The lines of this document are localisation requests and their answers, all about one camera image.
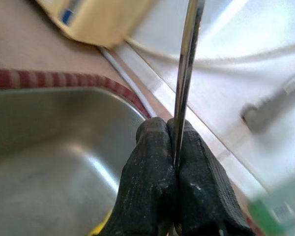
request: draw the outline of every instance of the metal rod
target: metal rod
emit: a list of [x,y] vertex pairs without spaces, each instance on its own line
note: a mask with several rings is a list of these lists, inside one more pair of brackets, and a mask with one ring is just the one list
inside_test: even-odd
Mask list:
[[190,87],[191,73],[195,59],[198,33],[205,0],[189,0],[183,30],[174,115],[174,167],[179,172],[180,151],[185,123],[185,113]]
[[274,120],[284,108],[284,102],[295,93],[295,75],[270,98],[262,99],[257,105],[246,105],[242,118],[253,132],[260,132]]
[[141,100],[143,106],[151,117],[156,117],[157,114],[154,109],[151,107],[147,98],[143,95],[136,83],[130,78],[127,72],[122,68],[118,61],[110,54],[110,52],[104,47],[98,47],[99,51],[103,54],[104,58],[110,62],[113,68],[118,72],[118,74],[126,81],[126,83],[133,89]]

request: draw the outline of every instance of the yellow object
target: yellow object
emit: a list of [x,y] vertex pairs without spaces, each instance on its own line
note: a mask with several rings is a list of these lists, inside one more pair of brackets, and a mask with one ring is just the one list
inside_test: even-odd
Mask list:
[[155,0],[36,0],[72,39],[111,48],[120,44]]
[[98,235],[99,232],[104,228],[105,224],[107,223],[107,221],[109,220],[110,215],[112,214],[112,210],[110,210],[105,219],[103,220],[103,222],[101,222],[99,225],[97,225],[92,232],[90,232],[90,234],[88,236],[95,236]]

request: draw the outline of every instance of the red and white striped trim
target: red and white striped trim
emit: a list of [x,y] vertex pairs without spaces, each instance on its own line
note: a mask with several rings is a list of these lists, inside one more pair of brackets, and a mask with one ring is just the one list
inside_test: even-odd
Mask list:
[[126,98],[146,117],[150,117],[138,96],[125,86],[107,77],[92,74],[25,71],[0,69],[0,89],[64,87],[99,87],[111,90]]

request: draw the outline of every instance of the stainless steel sink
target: stainless steel sink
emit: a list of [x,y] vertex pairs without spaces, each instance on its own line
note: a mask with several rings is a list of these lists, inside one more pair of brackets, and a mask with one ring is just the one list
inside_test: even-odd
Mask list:
[[99,88],[0,91],[0,236],[88,234],[144,119]]

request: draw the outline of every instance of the white pipe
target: white pipe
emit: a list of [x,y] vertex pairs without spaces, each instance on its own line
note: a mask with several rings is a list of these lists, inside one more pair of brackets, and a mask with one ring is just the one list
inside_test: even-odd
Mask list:
[[157,114],[154,111],[154,109],[149,104],[146,97],[143,95],[141,90],[138,88],[138,86],[133,82],[133,80],[130,78],[130,76],[125,72],[125,70],[119,65],[118,61],[109,53],[109,51],[104,47],[98,47],[99,51],[103,54],[104,58],[110,62],[110,64],[113,66],[113,68],[119,73],[119,75],[127,82],[127,84],[133,89],[133,91],[136,93],[136,95],[141,100],[143,106],[147,110],[148,114],[151,117],[156,117]]

